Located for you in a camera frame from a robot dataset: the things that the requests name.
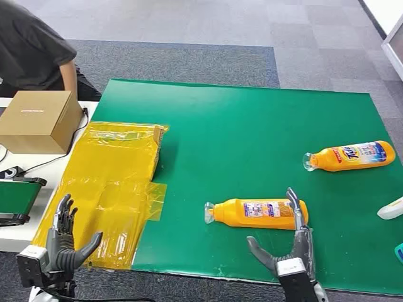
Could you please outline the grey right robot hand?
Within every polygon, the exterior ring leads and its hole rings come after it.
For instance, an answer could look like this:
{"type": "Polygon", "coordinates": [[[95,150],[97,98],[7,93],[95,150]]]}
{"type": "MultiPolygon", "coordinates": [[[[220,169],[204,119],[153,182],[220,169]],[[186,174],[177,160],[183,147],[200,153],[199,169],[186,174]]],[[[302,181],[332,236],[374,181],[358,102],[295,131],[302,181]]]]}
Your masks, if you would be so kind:
{"type": "Polygon", "coordinates": [[[286,197],[291,202],[294,215],[295,233],[292,250],[284,256],[273,256],[261,248],[253,236],[248,236],[246,240],[250,251],[266,268],[269,269],[274,277],[279,277],[278,263],[293,258],[300,258],[306,272],[311,281],[315,281],[315,265],[312,230],[303,217],[300,199],[291,187],[286,191],[286,197]]]}

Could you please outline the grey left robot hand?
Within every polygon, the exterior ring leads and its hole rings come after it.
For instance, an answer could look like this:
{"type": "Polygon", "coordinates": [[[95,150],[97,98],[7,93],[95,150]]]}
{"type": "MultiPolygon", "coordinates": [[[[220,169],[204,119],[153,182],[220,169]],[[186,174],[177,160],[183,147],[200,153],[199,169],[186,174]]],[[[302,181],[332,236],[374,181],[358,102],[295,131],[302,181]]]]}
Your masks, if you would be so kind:
{"type": "Polygon", "coordinates": [[[78,250],[75,248],[73,228],[78,208],[72,208],[73,202],[69,193],[63,197],[56,208],[52,225],[48,232],[46,249],[51,271],[74,272],[84,264],[102,241],[103,233],[96,232],[84,247],[78,250]]]}

